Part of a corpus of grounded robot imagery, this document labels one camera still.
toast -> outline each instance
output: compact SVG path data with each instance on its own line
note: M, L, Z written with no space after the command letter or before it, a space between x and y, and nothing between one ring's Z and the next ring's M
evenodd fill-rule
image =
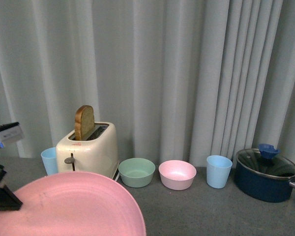
M94 110L92 106L83 105L75 114L75 140L80 141L95 126Z

pot lid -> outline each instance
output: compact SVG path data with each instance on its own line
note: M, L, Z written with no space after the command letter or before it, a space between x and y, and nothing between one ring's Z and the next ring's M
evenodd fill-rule
M295 164L281 154L266 159L258 149L251 148L238 151L236 159L243 167L264 177L281 180L295 178Z

blue cup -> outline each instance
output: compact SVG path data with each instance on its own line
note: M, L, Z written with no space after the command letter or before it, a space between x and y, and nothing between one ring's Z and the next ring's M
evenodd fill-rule
M51 147L49 149L44 150L41 153L41 158L43 159L47 175L53 175L58 173L55 147Z
M224 188L232 168L232 161L224 156L214 155L206 159L206 182L213 188Z

navy blue pot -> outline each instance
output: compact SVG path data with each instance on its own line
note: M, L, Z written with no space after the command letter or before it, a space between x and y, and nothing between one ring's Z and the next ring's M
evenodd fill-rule
M236 155L235 183L247 195L271 203L290 198L295 188L295 164L279 157L273 163L262 160L258 149L244 149Z

toaster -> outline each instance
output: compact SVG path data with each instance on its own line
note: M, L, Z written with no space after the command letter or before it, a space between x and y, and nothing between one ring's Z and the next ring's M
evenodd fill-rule
M71 131L56 145L56 157L59 173L86 171L113 178L119 165L114 124L95 123L81 141Z

